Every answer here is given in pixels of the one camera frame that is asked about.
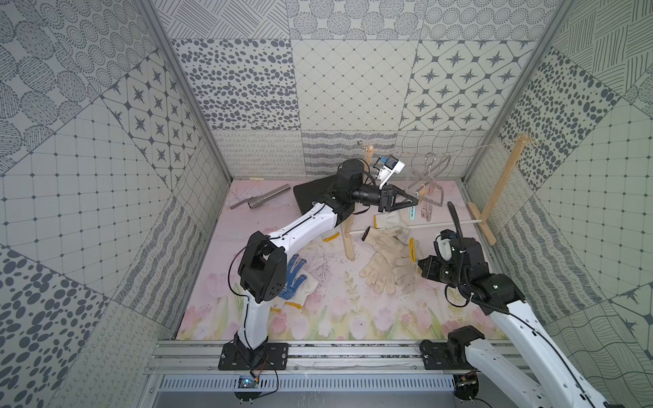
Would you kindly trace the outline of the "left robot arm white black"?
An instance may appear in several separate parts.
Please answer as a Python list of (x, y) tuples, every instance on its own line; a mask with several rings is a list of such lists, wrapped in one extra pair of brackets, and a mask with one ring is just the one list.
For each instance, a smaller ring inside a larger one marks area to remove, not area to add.
[(362, 159), (344, 161), (334, 175), (299, 186), (295, 198), (303, 212), (300, 218), (269, 235), (257, 231), (250, 236), (237, 269), (247, 302), (234, 344), (252, 365), (264, 357), (271, 301), (286, 284), (290, 258), (345, 222), (357, 204), (377, 207), (382, 213), (417, 205), (417, 198), (389, 183), (404, 167), (394, 156), (382, 156), (372, 167)]

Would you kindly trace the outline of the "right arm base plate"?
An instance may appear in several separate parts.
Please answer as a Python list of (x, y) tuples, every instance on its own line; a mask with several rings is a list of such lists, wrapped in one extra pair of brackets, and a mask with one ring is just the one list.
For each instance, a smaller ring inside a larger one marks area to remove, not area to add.
[(454, 363), (446, 343), (423, 340), (419, 344), (423, 368), (426, 371), (447, 371), (458, 369)]

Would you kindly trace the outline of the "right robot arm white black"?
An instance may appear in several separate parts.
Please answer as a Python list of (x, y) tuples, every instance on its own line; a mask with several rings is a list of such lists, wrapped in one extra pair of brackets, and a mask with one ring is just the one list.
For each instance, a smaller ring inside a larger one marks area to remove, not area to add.
[(457, 291), (464, 305), (478, 306), (508, 336), (531, 373), (499, 353), (474, 326), (450, 332), (446, 344), (424, 340), (425, 365), (479, 371), (518, 407), (610, 406), (549, 336), (517, 285), (489, 270), (481, 243), (464, 236), (454, 204), (447, 207), (455, 228), (444, 229), (434, 241), (435, 254), (418, 261), (421, 276)]

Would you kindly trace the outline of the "grey clip hanger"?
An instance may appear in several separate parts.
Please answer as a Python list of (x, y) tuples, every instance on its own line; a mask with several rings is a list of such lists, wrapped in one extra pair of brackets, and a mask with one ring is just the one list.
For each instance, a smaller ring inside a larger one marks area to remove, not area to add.
[(410, 169), (410, 174), (407, 180), (411, 183), (407, 187), (407, 191), (418, 198), (420, 202), (442, 207), (444, 203), (444, 189), (437, 181), (440, 175), (447, 170), (452, 156), (450, 154), (436, 155), (435, 153), (427, 153), (424, 157), (424, 170), (418, 172), (413, 168)]

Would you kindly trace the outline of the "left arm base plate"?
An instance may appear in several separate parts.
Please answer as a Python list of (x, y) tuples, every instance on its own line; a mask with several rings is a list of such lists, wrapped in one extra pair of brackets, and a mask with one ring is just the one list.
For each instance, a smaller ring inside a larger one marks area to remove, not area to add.
[(288, 353), (288, 343), (265, 343), (256, 350), (250, 350), (244, 343), (229, 342), (222, 348), (219, 370), (285, 371)]

